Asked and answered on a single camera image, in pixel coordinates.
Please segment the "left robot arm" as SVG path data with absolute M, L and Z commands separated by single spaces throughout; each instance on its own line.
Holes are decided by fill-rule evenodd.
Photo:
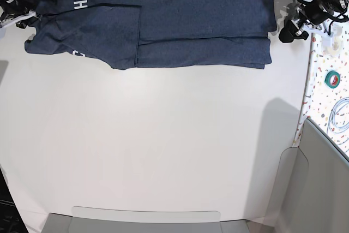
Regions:
M 296 0 L 295 16 L 285 21 L 280 31 L 279 40 L 283 43 L 291 43 L 294 40 L 306 40 L 309 30 L 314 29 L 320 34 L 321 30 L 325 37 L 333 38 L 333 23 L 348 22 L 348 0 Z

